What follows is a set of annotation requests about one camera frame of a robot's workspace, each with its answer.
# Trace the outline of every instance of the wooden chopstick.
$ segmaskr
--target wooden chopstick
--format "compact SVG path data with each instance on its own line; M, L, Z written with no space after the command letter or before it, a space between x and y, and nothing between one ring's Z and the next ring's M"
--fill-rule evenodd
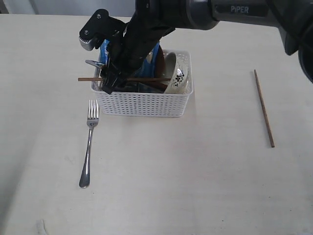
M270 129L268 115L267 115L267 112L265 109L265 104L264 104L264 100L263 100L263 96L262 96L262 92L261 92L261 87L260 87L260 82L259 82L259 78L258 78L258 74L256 73L256 70L254 70L254 76L255 76L255 82L256 82L257 89L258 89L258 93L259 93L259 98L260 98L260 102L261 102L261 106L262 106L262 111L263 111L263 116L265 119L266 128L268 130L268 137L269 137L270 146L272 148L274 148L275 147L274 138L272 135L272 131Z
M79 82L101 82L103 79L101 77L79 77ZM129 77L127 81L129 82L162 82L170 81L170 78L157 78L157 77Z

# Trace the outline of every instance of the black robotic arm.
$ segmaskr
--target black robotic arm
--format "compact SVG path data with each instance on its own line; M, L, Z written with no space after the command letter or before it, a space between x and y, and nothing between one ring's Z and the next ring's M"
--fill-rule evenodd
M219 21L279 28L286 54L299 50L301 67L313 81L313 0L136 0L127 24L97 10L80 31L80 42L92 50L110 41L102 88L111 94L163 36L175 28L209 30Z

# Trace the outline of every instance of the silver fork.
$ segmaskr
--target silver fork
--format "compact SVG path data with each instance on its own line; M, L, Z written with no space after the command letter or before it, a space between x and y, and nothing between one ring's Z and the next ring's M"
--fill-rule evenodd
M99 105L97 100L89 100L87 126L89 127L88 143L84 167L79 181L79 187L86 188L90 184L90 151L93 129L98 125Z

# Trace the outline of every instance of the white table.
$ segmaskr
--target white table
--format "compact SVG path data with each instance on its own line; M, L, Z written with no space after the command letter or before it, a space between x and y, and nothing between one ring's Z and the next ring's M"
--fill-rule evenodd
M220 23L162 39L192 55L185 115L101 115L80 189L93 94L77 78L98 56L78 42L87 20L0 15L0 234L35 235L38 219L50 235L313 232L313 84L275 28Z

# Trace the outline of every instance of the basket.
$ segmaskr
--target basket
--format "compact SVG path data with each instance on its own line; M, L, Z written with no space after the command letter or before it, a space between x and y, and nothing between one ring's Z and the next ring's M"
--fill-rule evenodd
M106 115L134 117L181 117L193 93L193 81L190 53L187 51L163 50L164 56L175 52L188 65L188 84L186 94L153 94L113 92L111 95L100 90L99 82L91 83L91 90L96 94L101 110Z

